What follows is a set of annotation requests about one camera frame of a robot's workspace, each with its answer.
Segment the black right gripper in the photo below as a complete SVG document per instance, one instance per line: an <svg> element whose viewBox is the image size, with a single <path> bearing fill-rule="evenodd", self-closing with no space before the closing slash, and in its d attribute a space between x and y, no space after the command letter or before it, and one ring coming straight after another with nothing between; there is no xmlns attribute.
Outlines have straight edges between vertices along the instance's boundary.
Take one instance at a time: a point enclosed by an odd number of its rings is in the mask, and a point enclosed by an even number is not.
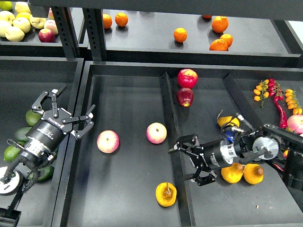
<svg viewBox="0 0 303 227"><path fill-rule="evenodd" d="M197 134L179 137L168 153L172 154L177 151L194 154L190 156L190 160L196 168L196 172L184 175L182 180L193 180L198 186L214 183L217 175L212 170L229 167L234 159L233 144L229 144L225 140L216 140L200 145ZM207 176L200 176L202 171L210 173Z"/></svg>

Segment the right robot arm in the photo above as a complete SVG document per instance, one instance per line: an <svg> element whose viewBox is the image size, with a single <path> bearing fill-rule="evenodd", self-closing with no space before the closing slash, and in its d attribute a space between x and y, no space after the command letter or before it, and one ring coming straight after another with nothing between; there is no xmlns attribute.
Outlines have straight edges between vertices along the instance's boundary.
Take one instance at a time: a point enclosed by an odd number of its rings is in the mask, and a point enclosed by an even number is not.
<svg viewBox="0 0 303 227"><path fill-rule="evenodd" d="M243 130L238 123L228 120L220 124L222 138L201 144L198 135L179 137L169 151L183 152L190 157L196 171L183 176L199 186L215 182L216 170L223 179L237 183L244 178L249 184L258 184L264 179L261 166L267 162L282 175L288 188L303 189L303 139L298 134L272 124L254 129L237 114L237 118L249 127Z"/></svg>

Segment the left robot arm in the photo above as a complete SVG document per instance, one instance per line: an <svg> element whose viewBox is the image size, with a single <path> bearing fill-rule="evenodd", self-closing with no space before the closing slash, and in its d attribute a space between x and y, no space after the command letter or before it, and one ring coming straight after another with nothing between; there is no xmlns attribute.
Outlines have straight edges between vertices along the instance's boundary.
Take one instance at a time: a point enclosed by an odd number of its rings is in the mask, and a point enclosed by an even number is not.
<svg viewBox="0 0 303 227"><path fill-rule="evenodd" d="M69 134L81 139L94 125L92 105L83 116L73 116L64 108L59 108L57 98L65 86L52 91L43 91L32 104L32 111L41 115L38 122L26 133L24 145L8 140L7 143L19 149L17 157L0 169L0 193L3 196L14 195L12 203L0 210L2 227L17 226L21 212L17 207L24 193L37 181L40 170L49 166L57 157L56 149Z"/></svg>

